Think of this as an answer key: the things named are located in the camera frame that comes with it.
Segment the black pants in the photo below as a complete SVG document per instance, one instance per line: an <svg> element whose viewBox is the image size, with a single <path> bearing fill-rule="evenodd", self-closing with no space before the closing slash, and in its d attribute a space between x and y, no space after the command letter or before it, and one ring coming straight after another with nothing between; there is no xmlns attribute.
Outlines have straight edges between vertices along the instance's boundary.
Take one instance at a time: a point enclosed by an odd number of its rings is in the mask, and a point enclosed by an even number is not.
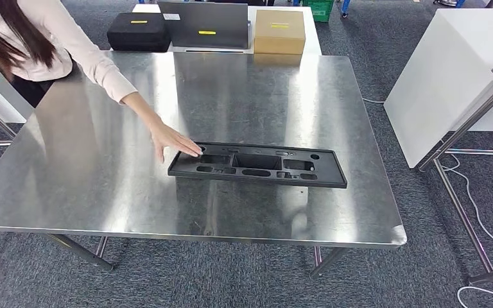
<svg viewBox="0 0 493 308"><path fill-rule="evenodd" d="M52 83L54 83L53 80L31 81L18 76L14 76L10 82L12 87L33 107L39 104L42 97L50 89L50 86L52 86Z"/></svg>

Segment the fingers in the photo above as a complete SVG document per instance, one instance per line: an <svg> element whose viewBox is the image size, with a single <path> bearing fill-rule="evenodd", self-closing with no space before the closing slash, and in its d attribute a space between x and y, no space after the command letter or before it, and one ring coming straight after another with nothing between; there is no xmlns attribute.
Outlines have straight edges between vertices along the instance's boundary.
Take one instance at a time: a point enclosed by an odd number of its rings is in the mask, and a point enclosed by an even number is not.
<svg viewBox="0 0 493 308"><path fill-rule="evenodd" d="M160 164L163 164L165 162L165 157L163 155L163 147L159 144L154 144L154 146L156 151L156 158L160 162Z"/></svg>
<svg viewBox="0 0 493 308"><path fill-rule="evenodd" d="M185 146L184 144L182 144L182 143L180 143L178 141L173 146L175 148L177 148L179 151L183 151L184 153L186 153L186 154L188 154L190 156L193 156L193 157L198 157L199 156L192 149L188 148L187 146Z"/></svg>
<svg viewBox="0 0 493 308"><path fill-rule="evenodd" d="M194 153L196 153L197 155L203 154L201 148L197 144L195 144L195 142L193 142L190 138L184 137L178 132L177 135L178 138L180 138L180 143L182 143L184 146L194 151Z"/></svg>

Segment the cardboard box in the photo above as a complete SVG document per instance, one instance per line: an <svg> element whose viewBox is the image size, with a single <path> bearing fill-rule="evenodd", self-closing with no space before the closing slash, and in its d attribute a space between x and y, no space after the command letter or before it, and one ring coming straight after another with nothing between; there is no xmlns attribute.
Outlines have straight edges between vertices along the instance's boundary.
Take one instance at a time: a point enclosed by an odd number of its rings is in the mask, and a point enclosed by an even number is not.
<svg viewBox="0 0 493 308"><path fill-rule="evenodd" d="M301 55L305 46L303 12L258 10L254 53Z"/></svg>

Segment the table top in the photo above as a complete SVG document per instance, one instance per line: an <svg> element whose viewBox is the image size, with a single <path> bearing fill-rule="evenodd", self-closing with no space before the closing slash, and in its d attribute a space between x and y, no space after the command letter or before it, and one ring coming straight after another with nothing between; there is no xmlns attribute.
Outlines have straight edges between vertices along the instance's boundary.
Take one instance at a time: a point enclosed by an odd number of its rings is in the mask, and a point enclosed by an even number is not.
<svg viewBox="0 0 493 308"><path fill-rule="evenodd" d="M391 248L406 234L344 56L109 52L195 141L334 150L346 189L175 178L77 69L0 159L0 231Z"/></svg>
<svg viewBox="0 0 493 308"><path fill-rule="evenodd" d="M186 52L186 51L242 51L244 53L254 53L254 47L252 45L253 33L255 30L256 11L258 10L281 10L281 11L298 11L303 12L303 22L305 27L305 47L303 48L304 55L322 55L320 50L320 44L318 43L318 34L316 34L315 20L313 19L313 13L308 6L249 6L248 7L248 20L251 23L251 29L249 33L249 49L227 49L227 48L204 48L204 47L178 47L173 46L173 43L169 46L169 51L172 52ZM136 4L134 13L159 13L160 8L157 4Z"/></svg>

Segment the woman's arm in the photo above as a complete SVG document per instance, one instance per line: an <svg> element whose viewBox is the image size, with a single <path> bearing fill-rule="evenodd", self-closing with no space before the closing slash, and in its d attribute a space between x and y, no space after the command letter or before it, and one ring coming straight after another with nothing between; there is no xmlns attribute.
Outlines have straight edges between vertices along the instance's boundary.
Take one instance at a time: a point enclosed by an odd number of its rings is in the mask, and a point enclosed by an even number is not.
<svg viewBox="0 0 493 308"><path fill-rule="evenodd" d="M40 22L57 38L90 80L101 85L115 101L128 105L143 120L152 134L156 156L161 162L166 146L192 156L201 155L201 149L194 142L162 122L112 60L90 41L59 0L23 0L19 4L29 19Z"/></svg>
<svg viewBox="0 0 493 308"><path fill-rule="evenodd" d="M161 162L164 161L163 149L166 146L183 151L194 157L201 154L201 149L197 144L165 125L161 118L154 110L152 110L152 108L150 108L150 106L148 106L144 101L144 98L138 92L133 92L125 96L122 101L133 109L150 129L152 141L156 147L156 157Z"/></svg>

